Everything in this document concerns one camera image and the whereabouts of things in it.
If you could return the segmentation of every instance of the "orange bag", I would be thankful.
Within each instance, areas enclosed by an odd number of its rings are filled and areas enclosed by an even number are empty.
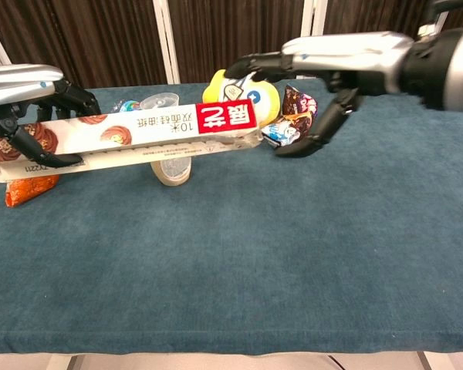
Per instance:
[[[59,182],[59,175],[33,177],[32,179],[14,180],[7,183],[5,204],[15,207],[19,204],[45,193]]]

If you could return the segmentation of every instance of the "red label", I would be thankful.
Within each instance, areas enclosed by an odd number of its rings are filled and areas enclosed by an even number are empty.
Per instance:
[[[199,133],[221,133],[257,127],[254,109],[249,99],[201,103],[196,104],[195,109],[198,114]]]

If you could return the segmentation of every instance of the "yellow toy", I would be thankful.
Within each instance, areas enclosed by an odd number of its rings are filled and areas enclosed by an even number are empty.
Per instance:
[[[227,100],[250,99],[254,103],[255,119],[262,127],[270,124],[279,114],[278,90],[269,82],[254,82],[251,75],[244,79],[226,79],[225,70],[220,69],[202,94],[203,103]]]

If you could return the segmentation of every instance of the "robotic hand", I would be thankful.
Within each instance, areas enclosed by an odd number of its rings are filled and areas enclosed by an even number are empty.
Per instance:
[[[251,72],[255,81],[270,82],[316,76],[337,94],[313,132],[275,150],[279,156],[308,156],[331,140],[363,96],[409,93],[420,96],[429,109],[463,112],[463,29],[419,42],[393,32],[301,37],[287,42],[281,52],[240,58],[225,77],[240,79]]]
[[[37,104],[38,122],[51,120],[52,107],[58,119],[101,114],[94,95],[63,78],[60,69],[32,64],[0,66],[0,138],[30,160],[48,167],[65,167],[78,163],[76,154],[55,155],[46,152],[26,130],[17,124],[29,104]]]

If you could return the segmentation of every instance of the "blue tablecloth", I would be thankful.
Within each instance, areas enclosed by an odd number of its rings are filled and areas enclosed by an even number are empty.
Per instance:
[[[203,89],[95,93],[107,111]],[[463,351],[463,114],[368,98],[305,159],[263,143],[195,158],[177,188],[142,164],[16,209],[4,190],[0,352]]]

